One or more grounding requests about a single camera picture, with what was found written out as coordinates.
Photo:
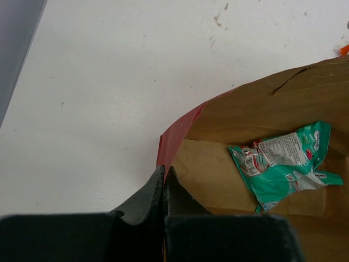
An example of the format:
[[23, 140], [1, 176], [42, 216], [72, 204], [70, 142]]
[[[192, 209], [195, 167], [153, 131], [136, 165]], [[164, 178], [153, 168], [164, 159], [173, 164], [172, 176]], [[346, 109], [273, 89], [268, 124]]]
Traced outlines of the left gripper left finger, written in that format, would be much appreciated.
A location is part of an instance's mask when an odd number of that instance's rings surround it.
[[1, 261], [162, 261], [164, 173], [110, 212], [1, 218]]

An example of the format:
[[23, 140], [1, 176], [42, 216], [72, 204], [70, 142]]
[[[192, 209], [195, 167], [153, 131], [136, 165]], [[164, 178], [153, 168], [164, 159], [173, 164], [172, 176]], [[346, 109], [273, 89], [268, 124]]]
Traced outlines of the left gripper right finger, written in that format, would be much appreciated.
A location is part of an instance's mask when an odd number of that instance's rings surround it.
[[164, 185], [167, 261], [305, 261], [290, 223], [275, 215], [214, 215], [179, 183]]

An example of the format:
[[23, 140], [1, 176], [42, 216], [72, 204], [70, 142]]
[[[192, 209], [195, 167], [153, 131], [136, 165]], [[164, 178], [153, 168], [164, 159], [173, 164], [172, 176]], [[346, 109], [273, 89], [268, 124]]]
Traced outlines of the red paper bag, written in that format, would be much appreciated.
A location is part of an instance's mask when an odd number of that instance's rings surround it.
[[210, 99], [160, 137], [157, 165], [174, 166], [181, 184], [215, 214], [252, 214], [257, 201], [244, 184], [231, 145], [332, 126], [320, 169], [342, 186], [292, 194], [272, 209], [290, 219], [307, 261], [348, 261], [348, 57], [289, 69]]

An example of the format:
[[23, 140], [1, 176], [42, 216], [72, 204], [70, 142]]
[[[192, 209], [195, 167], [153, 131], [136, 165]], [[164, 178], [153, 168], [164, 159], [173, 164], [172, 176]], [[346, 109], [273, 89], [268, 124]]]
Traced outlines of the teal snack packet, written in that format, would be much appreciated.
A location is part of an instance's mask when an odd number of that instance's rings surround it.
[[318, 121], [251, 146], [228, 148], [246, 187], [256, 197], [256, 212], [270, 211], [296, 192], [344, 184], [340, 175], [318, 170], [328, 152], [331, 127]]

